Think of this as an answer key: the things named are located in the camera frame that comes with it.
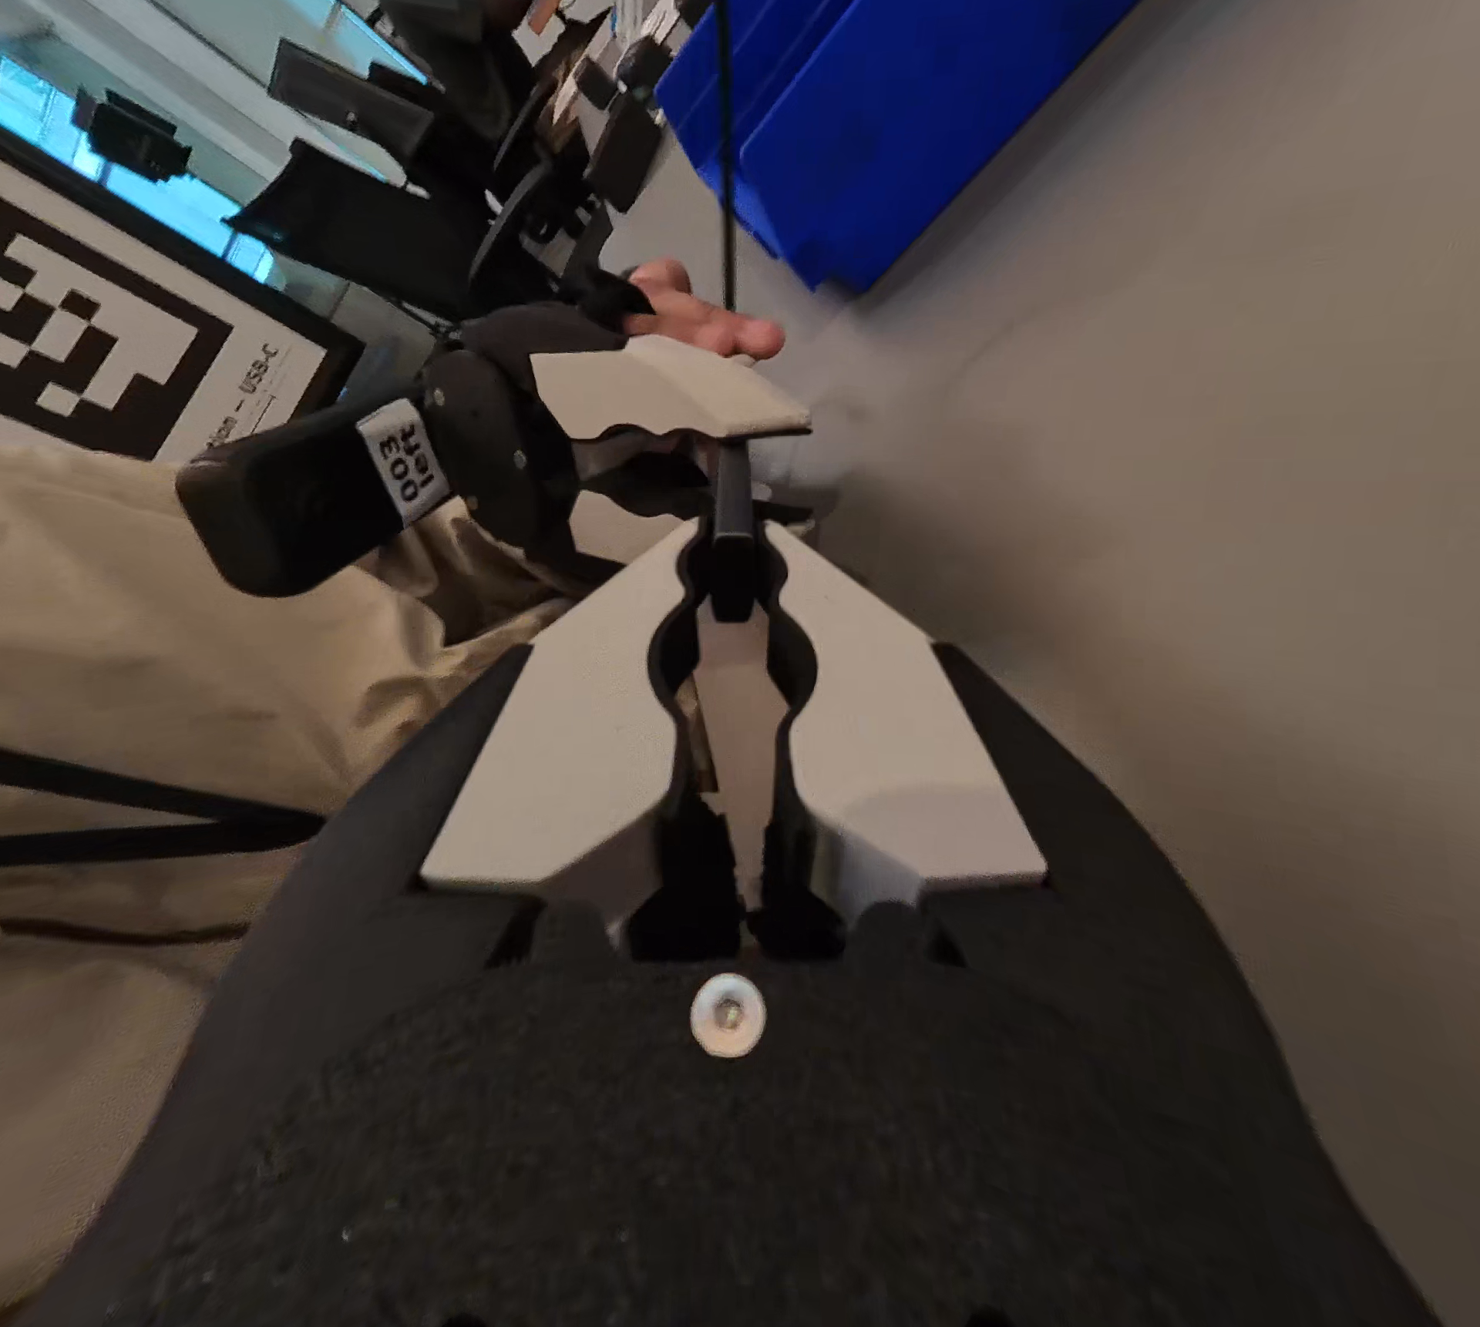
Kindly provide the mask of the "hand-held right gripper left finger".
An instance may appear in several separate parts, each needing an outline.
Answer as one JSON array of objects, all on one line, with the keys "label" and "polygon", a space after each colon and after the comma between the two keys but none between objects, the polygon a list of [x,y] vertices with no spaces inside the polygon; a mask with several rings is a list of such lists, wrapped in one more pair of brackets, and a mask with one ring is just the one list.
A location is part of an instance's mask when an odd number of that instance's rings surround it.
[{"label": "hand-held right gripper left finger", "polygon": [[439,894],[582,905],[605,936],[661,883],[659,833],[708,794],[691,726],[653,668],[690,601],[698,523],[673,527],[545,629],[417,870]]}]

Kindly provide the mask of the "person's left hand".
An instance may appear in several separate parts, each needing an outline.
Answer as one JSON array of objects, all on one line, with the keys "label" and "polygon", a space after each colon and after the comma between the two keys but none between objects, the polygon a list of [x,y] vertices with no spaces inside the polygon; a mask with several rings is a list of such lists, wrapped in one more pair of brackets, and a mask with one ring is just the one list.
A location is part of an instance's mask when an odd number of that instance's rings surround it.
[{"label": "person's left hand", "polygon": [[752,363],[776,356],[784,344],[778,324],[698,298],[687,270],[671,259],[636,264],[619,275],[591,270],[576,298],[494,310],[465,324],[457,346],[511,369],[534,355],[617,352],[641,336]]}]

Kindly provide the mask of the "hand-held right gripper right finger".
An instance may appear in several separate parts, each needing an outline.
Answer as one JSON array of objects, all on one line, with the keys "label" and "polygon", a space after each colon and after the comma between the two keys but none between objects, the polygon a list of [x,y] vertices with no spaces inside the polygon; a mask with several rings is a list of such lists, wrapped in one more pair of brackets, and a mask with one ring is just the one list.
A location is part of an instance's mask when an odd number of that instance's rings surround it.
[{"label": "hand-held right gripper right finger", "polygon": [[784,527],[764,532],[772,625],[810,652],[776,769],[812,894],[853,925],[876,905],[1041,885],[1044,856],[935,643]]}]

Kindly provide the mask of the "blue plastic bin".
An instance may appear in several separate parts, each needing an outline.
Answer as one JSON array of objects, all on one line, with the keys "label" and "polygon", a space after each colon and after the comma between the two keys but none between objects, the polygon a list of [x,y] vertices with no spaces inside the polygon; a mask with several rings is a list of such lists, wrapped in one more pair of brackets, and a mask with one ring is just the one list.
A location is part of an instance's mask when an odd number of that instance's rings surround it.
[{"label": "blue plastic bin", "polygon": [[735,215],[878,282],[1140,0],[727,0]]}]

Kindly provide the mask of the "black office chair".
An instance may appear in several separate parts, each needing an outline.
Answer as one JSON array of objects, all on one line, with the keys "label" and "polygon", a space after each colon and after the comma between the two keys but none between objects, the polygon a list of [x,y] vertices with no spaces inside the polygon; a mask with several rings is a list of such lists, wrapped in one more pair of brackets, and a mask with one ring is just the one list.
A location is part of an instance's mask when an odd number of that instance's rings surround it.
[{"label": "black office chair", "polygon": [[280,39],[267,96],[377,147],[402,179],[295,139],[227,225],[275,258],[445,324],[570,299],[597,268],[613,224],[585,181],[579,125],[553,117],[554,94],[553,74],[537,74],[491,137],[429,82],[383,64],[357,76]]}]

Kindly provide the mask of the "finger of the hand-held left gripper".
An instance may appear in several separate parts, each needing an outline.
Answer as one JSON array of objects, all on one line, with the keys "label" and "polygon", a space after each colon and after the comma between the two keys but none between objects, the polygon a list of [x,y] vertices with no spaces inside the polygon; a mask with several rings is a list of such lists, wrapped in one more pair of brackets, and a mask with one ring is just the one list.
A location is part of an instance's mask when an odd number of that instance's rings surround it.
[{"label": "finger of the hand-held left gripper", "polygon": [[804,435],[810,413],[748,358],[718,356],[667,336],[616,350],[528,356],[539,404],[571,441],[619,432],[711,441]]},{"label": "finger of the hand-held left gripper", "polygon": [[693,544],[699,514],[667,506],[644,515],[593,487],[582,487],[570,506],[570,544],[584,586],[599,589],[636,571],[637,580],[678,578],[684,552]]}]

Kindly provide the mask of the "framed marker tag board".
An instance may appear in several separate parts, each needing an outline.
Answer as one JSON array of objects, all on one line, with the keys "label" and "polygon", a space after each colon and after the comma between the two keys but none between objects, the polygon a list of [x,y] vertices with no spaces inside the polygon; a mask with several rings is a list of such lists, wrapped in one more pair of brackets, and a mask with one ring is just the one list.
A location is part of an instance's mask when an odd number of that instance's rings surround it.
[{"label": "framed marker tag board", "polygon": [[181,464],[332,404],[358,338],[2,130],[2,441]]}]

